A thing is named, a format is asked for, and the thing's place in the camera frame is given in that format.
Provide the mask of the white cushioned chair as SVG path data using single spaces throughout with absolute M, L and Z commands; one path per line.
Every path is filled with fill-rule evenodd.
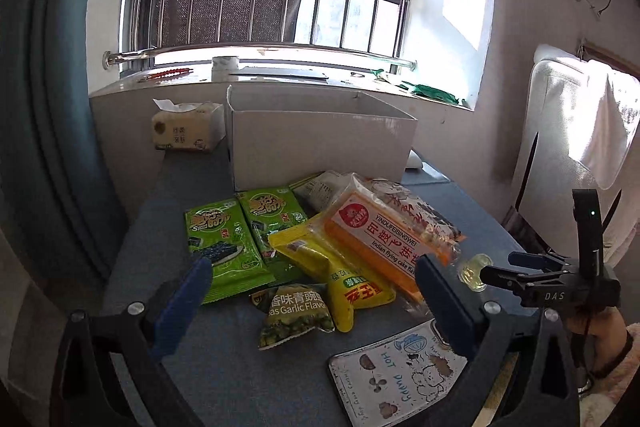
M 639 231 L 639 127 L 616 181 L 602 190 L 580 161 L 589 134 L 589 61 L 548 44 L 536 49 L 503 225 L 526 251 L 575 257 L 572 191 L 593 188 L 602 215 L 604 260 L 617 265 Z

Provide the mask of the green seaweed snack bag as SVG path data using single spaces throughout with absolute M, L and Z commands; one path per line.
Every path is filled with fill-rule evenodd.
M 184 222 L 189 251 L 212 264 L 212 283 L 203 305 L 268 286 L 276 280 L 262 260 L 235 197 L 186 210 Z

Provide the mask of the orange Indian flying cake pack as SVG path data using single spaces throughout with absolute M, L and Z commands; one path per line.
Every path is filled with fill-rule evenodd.
M 423 255 L 433 255 L 441 265 L 451 265 L 459 257 L 459 244 L 436 246 L 422 241 L 395 210 L 364 186 L 366 180 L 354 173 L 352 184 L 322 211 L 322 230 L 407 297 L 420 303 L 423 297 L 414 279 L 416 260 Z

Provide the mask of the green garlic peas bag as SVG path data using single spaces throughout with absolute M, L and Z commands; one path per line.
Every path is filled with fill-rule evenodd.
M 288 284 L 256 291 L 253 305 L 265 313 L 258 349 L 265 351 L 313 331 L 335 331 L 329 307 L 323 299 L 326 286 Z

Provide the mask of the white towel on chair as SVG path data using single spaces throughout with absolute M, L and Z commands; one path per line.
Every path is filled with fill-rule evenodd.
M 639 80 L 604 63 L 588 62 L 588 139 L 580 161 L 602 190 L 622 170 L 639 127 Z

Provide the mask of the grey flat board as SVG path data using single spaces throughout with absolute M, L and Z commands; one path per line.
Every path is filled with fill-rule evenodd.
M 236 77 L 260 77 L 260 78 L 280 78 L 300 81 L 320 81 L 326 82 L 328 76 L 323 72 L 313 69 L 288 68 L 288 67 L 262 67 L 250 66 L 239 69 L 232 69 L 230 76 Z

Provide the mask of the dark teal curtain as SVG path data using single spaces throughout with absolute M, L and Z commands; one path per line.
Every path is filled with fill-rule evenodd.
M 1 0 L 1 226 L 45 280 L 102 288 L 128 229 L 89 102 L 88 0 Z

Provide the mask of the tissue pack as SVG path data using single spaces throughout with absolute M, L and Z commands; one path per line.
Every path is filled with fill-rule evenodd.
M 153 102 L 152 141 L 157 150 L 213 152 L 226 136 L 224 106 L 214 102 L 174 103 L 168 98 Z

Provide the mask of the green plastic bag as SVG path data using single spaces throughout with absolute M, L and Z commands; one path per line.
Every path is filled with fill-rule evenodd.
M 400 90 L 414 96 L 418 96 L 419 98 L 427 98 L 427 100 L 442 102 L 454 106 L 462 106 L 464 108 L 470 107 L 469 103 L 465 101 L 464 98 L 457 98 L 452 93 L 449 93 L 442 89 L 427 86 L 427 84 L 413 83 L 408 80 L 403 80 L 397 75 L 393 75 L 390 72 L 385 72 L 384 69 L 371 69 L 370 73 L 376 80 L 390 83 Z

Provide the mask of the white red cartoon snack bag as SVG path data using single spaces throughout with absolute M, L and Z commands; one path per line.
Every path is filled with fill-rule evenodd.
M 382 178 L 367 179 L 364 186 L 395 210 L 425 243 L 454 246 L 465 240 L 458 227 L 407 187 Z

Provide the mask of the tape roll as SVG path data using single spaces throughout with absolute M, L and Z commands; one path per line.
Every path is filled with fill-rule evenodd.
M 238 79 L 240 59 L 237 56 L 214 56 L 212 58 L 212 81 L 228 82 Z

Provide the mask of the orange handled tool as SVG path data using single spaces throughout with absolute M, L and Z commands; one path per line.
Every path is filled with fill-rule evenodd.
M 167 79 L 181 78 L 187 75 L 191 75 L 193 69 L 191 67 L 178 67 L 171 69 L 160 70 L 159 72 L 150 72 L 145 74 L 139 79 L 139 82 L 160 81 Z

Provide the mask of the clear jelly cup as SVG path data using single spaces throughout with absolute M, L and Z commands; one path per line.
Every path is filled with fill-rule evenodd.
M 461 261 L 457 267 L 458 279 L 467 288 L 476 293 L 484 291 L 486 284 L 480 278 L 480 272 L 485 267 L 492 267 L 494 262 L 486 254 L 477 254 L 469 260 Z

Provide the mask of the white cardboard box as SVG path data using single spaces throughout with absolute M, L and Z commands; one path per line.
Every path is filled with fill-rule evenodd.
M 418 120 L 367 92 L 232 82 L 226 125 L 234 187 L 289 184 L 314 173 L 401 179 Z

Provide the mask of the white text snack bag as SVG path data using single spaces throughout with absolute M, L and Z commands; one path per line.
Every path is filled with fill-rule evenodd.
M 295 181 L 288 188 L 314 212 L 322 212 L 343 194 L 352 184 L 352 179 L 354 179 L 352 172 L 340 173 L 326 170 Z

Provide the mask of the yellow snack bag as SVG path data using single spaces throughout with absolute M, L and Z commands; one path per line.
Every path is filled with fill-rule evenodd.
M 326 285 L 326 304 L 335 327 L 349 333 L 357 310 L 387 306 L 396 299 L 391 283 L 334 242 L 319 216 L 268 236 L 274 251 L 287 257 L 316 283 Z

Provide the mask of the phone with cartoon case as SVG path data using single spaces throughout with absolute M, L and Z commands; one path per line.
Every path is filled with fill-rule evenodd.
M 329 358 L 328 371 L 353 426 L 397 426 L 446 398 L 466 365 L 434 320 Z

